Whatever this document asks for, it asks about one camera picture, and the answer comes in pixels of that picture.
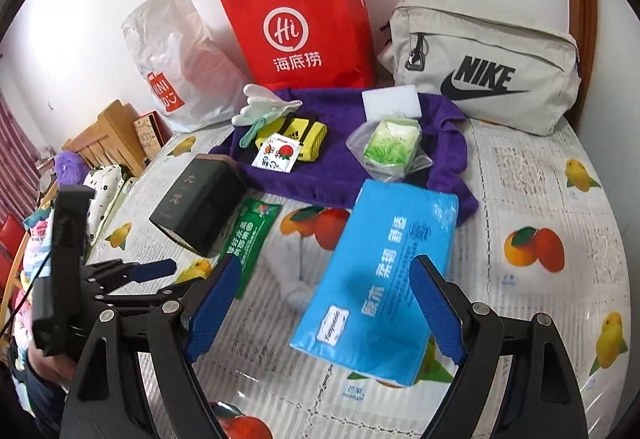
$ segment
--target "white circle logo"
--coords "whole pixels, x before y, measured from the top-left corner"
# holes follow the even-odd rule
[[[294,53],[309,40],[309,25],[298,11],[279,7],[264,19],[264,37],[272,47],[283,53]]]

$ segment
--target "curtain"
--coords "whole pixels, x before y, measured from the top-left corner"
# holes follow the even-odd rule
[[[0,223],[8,214],[22,222],[35,210],[40,190],[36,155],[0,93]]]

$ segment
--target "hand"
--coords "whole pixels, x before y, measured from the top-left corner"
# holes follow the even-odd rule
[[[33,340],[29,343],[27,356],[31,368],[42,379],[61,385],[62,387],[69,387],[71,385],[71,380],[78,368],[73,359],[65,355],[45,356],[44,353],[35,346]]]

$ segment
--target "blue tissue package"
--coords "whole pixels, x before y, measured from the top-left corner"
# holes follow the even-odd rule
[[[409,266],[428,255],[446,276],[457,216],[455,195],[365,181],[291,346],[410,387],[431,331]]]

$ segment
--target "polka dot pillow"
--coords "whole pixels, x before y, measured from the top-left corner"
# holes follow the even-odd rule
[[[86,235],[90,245],[94,245],[98,239],[102,225],[124,183],[124,173],[118,165],[95,168],[84,180],[85,186],[95,190],[95,197],[89,204],[86,218]]]

